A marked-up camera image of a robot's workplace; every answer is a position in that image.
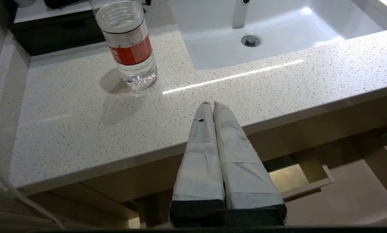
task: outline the white sink basin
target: white sink basin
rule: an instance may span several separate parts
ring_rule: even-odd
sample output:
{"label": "white sink basin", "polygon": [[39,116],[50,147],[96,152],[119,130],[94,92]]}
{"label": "white sink basin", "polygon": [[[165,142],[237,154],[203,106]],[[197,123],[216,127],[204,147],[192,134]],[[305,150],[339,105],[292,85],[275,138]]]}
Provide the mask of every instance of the white sink basin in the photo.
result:
{"label": "white sink basin", "polygon": [[[199,71],[211,71],[387,30],[368,0],[171,0],[177,26]],[[241,39],[255,35],[257,47]]]}

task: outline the plastic water bottle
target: plastic water bottle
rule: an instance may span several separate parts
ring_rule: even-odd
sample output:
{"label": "plastic water bottle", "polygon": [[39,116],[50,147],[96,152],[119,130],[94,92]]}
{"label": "plastic water bottle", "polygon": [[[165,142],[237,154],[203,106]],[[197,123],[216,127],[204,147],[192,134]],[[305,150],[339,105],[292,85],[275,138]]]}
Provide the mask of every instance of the plastic water bottle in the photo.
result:
{"label": "plastic water bottle", "polygon": [[155,56],[140,0],[90,0],[123,80],[134,90],[156,81]]}

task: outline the quartz countertop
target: quartz countertop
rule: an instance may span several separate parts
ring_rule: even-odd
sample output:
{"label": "quartz countertop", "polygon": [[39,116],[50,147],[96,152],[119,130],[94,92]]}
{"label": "quartz countertop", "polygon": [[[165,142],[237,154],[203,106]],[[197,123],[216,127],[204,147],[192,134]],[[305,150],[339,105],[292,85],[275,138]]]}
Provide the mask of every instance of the quartz countertop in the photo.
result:
{"label": "quartz countertop", "polygon": [[146,22],[158,80],[147,90],[126,88],[105,43],[32,57],[10,162],[14,186],[33,194],[182,153],[203,101],[228,105],[255,133],[274,127],[269,119],[286,124],[336,101],[387,94],[379,91],[387,88],[387,31],[199,72],[167,2],[153,4]]}

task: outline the sink drain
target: sink drain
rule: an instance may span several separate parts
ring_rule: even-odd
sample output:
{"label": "sink drain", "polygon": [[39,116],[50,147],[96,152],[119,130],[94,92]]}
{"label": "sink drain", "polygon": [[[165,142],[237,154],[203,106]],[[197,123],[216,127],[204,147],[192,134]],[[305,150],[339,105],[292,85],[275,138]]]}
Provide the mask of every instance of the sink drain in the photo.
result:
{"label": "sink drain", "polygon": [[247,47],[257,47],[258,45],[261,44],[261,40],[253,35],[247,35],[242,37],[241,42],[243,45]]}

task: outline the white speckled countertop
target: white speckled countertop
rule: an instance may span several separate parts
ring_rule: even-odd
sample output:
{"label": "white speckled countertop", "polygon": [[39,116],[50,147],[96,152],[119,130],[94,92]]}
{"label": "white speckled countertop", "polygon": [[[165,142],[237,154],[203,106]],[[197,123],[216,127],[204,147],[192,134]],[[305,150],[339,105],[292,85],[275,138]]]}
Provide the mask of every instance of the white speckled countertop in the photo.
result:
{"label": "white speckled countertop", "polygon": [[153,3],[158,81],[148,90],[125,88],[104,43],[32,57],[10,162],[16,187],[37,193],[181,153],[205,100],[228,105],[254,133],[274,127],[268,119],[385,95],[387,31],[202,73],[167,3]]}

